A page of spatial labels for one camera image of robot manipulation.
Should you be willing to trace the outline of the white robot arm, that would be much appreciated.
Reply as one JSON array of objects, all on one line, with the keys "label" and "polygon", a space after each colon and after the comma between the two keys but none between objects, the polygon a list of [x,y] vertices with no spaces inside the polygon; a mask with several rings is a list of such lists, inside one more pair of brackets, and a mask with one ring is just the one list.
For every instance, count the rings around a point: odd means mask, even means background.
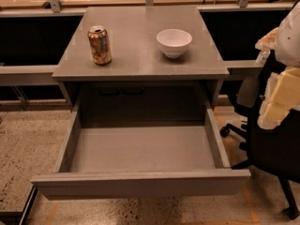
[{"label": "white robot arm", "polygon": [[285,66],[280,73],[272,72],[267,80],[265,99],[259,111],[260,128],[273,129],[281,124],[291,109],[300,104],[300,2],[255,44],[261,51],[273,51],[276,60]]}]

